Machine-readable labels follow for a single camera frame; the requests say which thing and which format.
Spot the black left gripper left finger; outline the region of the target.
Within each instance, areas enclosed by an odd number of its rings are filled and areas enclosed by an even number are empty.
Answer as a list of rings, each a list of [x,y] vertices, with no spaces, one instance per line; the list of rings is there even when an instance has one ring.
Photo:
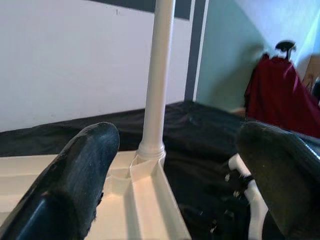
[[[119,145],[119,131],[112,123],[99,122],[82,129],[6,217],[0,227],[1,239],[85,239]]]

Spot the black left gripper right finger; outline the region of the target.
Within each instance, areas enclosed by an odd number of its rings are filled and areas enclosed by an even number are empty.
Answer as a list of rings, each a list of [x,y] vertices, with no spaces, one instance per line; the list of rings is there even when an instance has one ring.
[[[236,146],[287,240],[320,238],[320,145],[294,132],[245,122]]]

